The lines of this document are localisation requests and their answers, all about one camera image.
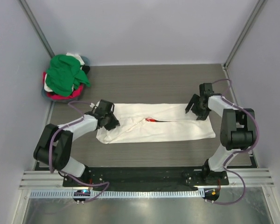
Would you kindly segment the grey laundry basket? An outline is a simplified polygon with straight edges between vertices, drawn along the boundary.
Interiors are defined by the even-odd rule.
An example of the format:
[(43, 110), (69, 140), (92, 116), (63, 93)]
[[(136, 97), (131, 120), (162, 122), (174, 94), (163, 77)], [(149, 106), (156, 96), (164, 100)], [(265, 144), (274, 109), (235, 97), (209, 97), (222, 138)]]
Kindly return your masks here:
[(84, 87), (90, 87), (90, 66), (77, 54), (59, 54), (42, 75), (42, 95), (53, 102), (78, 100)]

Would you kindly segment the white Coca-Cola t-shirt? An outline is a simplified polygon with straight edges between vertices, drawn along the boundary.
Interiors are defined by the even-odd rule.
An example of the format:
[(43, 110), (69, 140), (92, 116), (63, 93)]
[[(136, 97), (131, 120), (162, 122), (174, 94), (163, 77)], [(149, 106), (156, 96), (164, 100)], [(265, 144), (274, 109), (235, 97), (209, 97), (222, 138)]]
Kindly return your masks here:
[(115, 104), (119, 126), (98, 130), (103, 144), (170, 142), (215, 138), (210, 119), (197, 120), (186, 104)]

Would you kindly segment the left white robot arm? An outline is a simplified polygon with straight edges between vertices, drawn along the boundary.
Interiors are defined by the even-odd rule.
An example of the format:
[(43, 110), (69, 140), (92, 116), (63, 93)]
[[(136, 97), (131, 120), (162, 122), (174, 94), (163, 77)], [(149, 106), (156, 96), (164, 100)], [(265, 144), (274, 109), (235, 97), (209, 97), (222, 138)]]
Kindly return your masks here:
[(71, 157), (72, 142), (101, 128), (110, 131), (120, 123), (114, 115), (114, 103), (102, 99), (96, 104), (85, 104), (90, 111), (78, 111), (80, 118), (66, 124), (48, 124), (44, 127), (33, 157), (48, 165), (50, 172), (56, 170), (63, 173), (79, 186), (101, 187), (105, 183), (91, 184), (90, 168)]

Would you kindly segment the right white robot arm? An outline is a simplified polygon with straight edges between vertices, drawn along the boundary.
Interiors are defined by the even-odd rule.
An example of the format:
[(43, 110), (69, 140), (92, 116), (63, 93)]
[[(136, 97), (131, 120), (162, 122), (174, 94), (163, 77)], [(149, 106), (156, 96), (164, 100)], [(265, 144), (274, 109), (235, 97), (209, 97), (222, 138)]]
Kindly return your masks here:
[(257, 141), (254, 110), (238, 107), (222, 94), (215, 93), (211, 83), (203, 83), (199, 85), (199, 94), (192, 96), (185, 112), (193, 112), (198, 121), (205, 121), (210, 112), (221, 117), (220, 145), (202, 165), (201, 171), (187, 174), (188, 184), (227, 185), (229, 163), (237, 154), (246, 152)]

